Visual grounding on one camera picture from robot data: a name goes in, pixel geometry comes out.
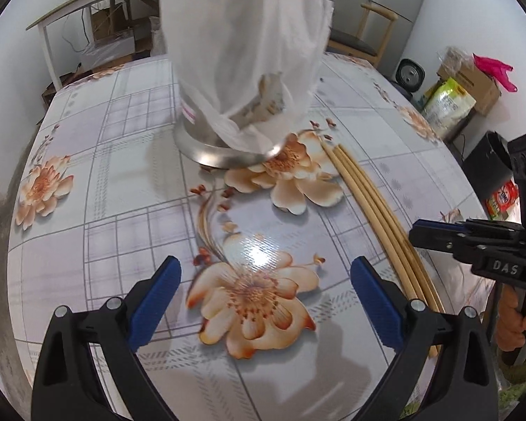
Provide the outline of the right hand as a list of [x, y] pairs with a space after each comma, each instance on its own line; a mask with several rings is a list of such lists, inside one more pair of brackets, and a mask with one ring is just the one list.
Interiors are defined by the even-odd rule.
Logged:
[[505, 285], [498, 304], [499, 319], [496, 325], [496, 342], [503, 352], [512, 352], [526, 343], [526, 316], [517, 311], [518, 304], [515, 290]]

